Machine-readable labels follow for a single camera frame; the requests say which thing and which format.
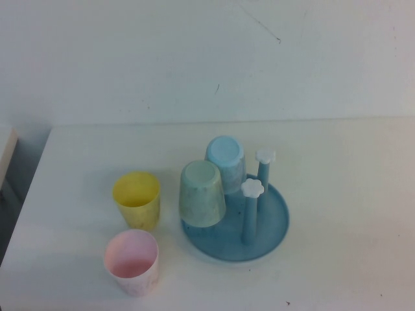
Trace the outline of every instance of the blue tray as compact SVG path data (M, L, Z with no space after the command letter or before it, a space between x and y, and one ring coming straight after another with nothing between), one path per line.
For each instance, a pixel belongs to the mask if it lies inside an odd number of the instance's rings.
M251 174L247 177L257 179ZM268 185L266 205L257 213L257 234L252 245L241 241L245 197L239 191L225 195L225 200L226 214L216 225L199 228L182 220L185 234L200 251L221 260L246 261L266 255L284 239L289 227L288 207L271 184Z

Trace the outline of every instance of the plastic cup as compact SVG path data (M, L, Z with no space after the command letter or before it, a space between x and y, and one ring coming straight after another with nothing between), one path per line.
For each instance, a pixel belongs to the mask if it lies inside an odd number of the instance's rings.
M130 228L151 230L160 218L160 183L148 172L131 172L117 180L112 196Z
M157 241L144 230L119 233L107 245L104 265L128 295L147 295L158 281Z
M180 177L179 211L194 227L217 224L226 212L219 169L208 161L190 162Z
M232 136L218 136L206 148L205 160L220 171L225 194L240 191L246 180L245 155L242 144Z

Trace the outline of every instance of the light blue cup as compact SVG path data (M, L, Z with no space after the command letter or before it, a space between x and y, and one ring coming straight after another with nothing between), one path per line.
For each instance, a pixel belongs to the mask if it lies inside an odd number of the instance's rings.
M205 160L219 168L225 194L241 189L242 183L246 181L245 155L242 144L236 138L214 138L207 146Z

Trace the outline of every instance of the white wall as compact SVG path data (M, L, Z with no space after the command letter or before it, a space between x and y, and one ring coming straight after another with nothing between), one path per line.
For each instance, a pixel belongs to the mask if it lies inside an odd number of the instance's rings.
M414 0L3 0L10 179L24 195L55 124L415 115L414 13Z

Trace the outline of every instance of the white surface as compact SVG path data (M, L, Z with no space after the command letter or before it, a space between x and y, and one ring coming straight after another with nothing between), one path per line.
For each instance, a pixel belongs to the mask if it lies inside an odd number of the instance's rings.
M413 0L1 1L24 193L61 124L415 115Z
M17 141L18 136L12 128L0 126L0 189Z
M54 128L0 268L4 311L415 310L415 119ZM274 148L270 182L290 228L271 254L228 264L197 251L178 216L181 169L221 134ZM124 294L102 263L126 229L116 179L161 181L160 282Z

